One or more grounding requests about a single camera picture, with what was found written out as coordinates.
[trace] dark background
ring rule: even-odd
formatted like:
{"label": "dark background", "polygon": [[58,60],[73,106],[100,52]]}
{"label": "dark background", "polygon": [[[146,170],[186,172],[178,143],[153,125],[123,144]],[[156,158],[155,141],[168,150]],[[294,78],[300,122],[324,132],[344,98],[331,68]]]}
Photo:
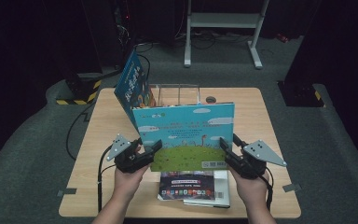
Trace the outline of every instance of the dark background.
{"label": "dark background", "polygon": [[[52,84],[122,64],[128,46],[117,46],[115,8],[121,9],[120,23],[129,28],[131,35],[167,44],[181,27],[177,15],[186,8],[184,1],[147,0],[142,4],[149,6],[143,7],[133,1],[101,2],[111,10],[102,10],[106,7],[96,7],[86,0],[0,0],[0,149],[27,118],[46,104],[45,93]],[[230,4],[194,2],[195,10],[233,12],[239,8],[257,10],[261,1],[251,5],[241,0]],[[100,11],[90,14],[92,8]],[[125,16],[134,13],[136,16],[126,21]],[[103,27],[95,27],[93,21],[105,21],[102,26],[110,28],[101,32]],[[274,38],[276,34],[289,39],[305,36],[287,81],[324,84],[358,148],[358,1],[270,1],[261,37]]]}

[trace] metal stand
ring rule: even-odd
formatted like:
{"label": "metal stand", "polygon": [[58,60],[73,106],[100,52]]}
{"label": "metal stand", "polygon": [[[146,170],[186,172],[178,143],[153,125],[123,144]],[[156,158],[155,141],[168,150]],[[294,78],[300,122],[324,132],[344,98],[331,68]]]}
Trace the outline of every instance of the metal stand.
{"label": "metal stand", "polygon": [[264,0],[259,14],[240,14],[240,13],[192,13],[191,0],[188,0],[187,9],[187,28],[186,28],[186,48],[185,48],[185,67],[191,66],[191,27],[225,27],[225,28],[254,28],[255,34],[252,41],[248,41],[249,50],[255,63],[256,69],[263,68],[258,57],[255,45],[260,35],[260,30],[266,17],[269,0]]}

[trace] book cover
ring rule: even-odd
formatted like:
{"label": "book cover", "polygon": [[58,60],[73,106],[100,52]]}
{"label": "book cover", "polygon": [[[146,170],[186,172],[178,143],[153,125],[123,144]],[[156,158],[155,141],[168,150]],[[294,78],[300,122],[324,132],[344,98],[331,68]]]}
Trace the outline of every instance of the book cover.
{"label": "book cover", "polygon": [[133,50],[124,66],[115,88],[115,96],[137,129],[132,109],[135,107],[155,106],[156,100],[150,90],[145,73],[136,51]]}
{"label": "book cover", "polygon": [[214,200],[213,171],[161,172],[158,198]]}
{"label": "book cover", "polygon": [[132,112],[145,150],[162,142],[151,171],[227,169],[219,139],[232,147],[233,103],[135,108]]}
{"label": "book cover", "polygon": [[183,203],[186,205],[229,208],[228,172],[226,170],[213,171],[213,186],[213,199],[185,198]]}

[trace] gray carpet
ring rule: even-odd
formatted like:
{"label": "gray carpet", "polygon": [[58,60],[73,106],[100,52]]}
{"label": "gray carpet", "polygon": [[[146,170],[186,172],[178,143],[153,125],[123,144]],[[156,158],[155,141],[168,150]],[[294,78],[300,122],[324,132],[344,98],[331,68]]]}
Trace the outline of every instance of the gray carpet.
{"label": "gray carpet", "polygon": [[[264,65],[255,70],[245,42],[194,41],[192,65],[183,67],[184,47],[144,45],[139,54],[150,61],[151,83],[191,83],[201,87],[257,87],[261,90],[280,148],[288,162],[302,215],[278,223],[358,223],[358,152],[346,133],[323,85],[315,84],[326,107],[288,107],[277,81],[284,80],[301,39],[286,44],[259,39]],[[147,62],[141,58],[147,69]],[[104,79],[114,87],[118,76]],[[61,217],[58,213],[74,161],[65,150],[71,124],[87,105],[56,105],[63,81],[47,91],[48,104],[28,118],[0,152],[0,223],[90,223],[92,217]],[[69,136],[76,156],[88,123],[82,116]],[[169,220],[127,219],[125,223]],[[179,223],[183,220],[170,220]],[[201,220],[187,220],[201,223]],[[226,223],[244,223],[232,220]]]}

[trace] wooden table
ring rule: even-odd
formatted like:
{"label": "wooden table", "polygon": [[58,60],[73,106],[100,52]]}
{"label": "wooden table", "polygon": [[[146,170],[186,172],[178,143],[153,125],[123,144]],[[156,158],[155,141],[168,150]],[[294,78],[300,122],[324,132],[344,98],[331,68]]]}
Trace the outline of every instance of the wooden table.
{"label": "wooden table", "polygon": [[[263,139],[278,155],[282,156],[269,114],[259,89],[256,88],[201,88],[201,102],[214,96],[217,102],[234,102],[234,133],[247,143]],[[97,174],[104,150],[112,145],[118,133],[127,139],[139,137],[130,120],[119,104],[114,89],[102,89],[89,121],[89,127],[78,153],[68,189],[75,194],[65,194],[60,206],[63,217],[95,217],[98,213]],[[103,162],[103,168],[114,164]],[[296,195],[285,192],[282,186],[291,184],[287,169],[268,164],[274,179],[274,194],[271,214],[276,217],[296,218],[301,214]],[[110,198],[114,186],[114,169],[103,173],[103,204]],[[183,205],[182,201],[161,202],[157,199],[159,173],[147,171],[140,188],[135,194],[127,217],[145,218],[244,218],[246,210],[236,191],[236,183],[229,174],[231,207],[228,209]]]}

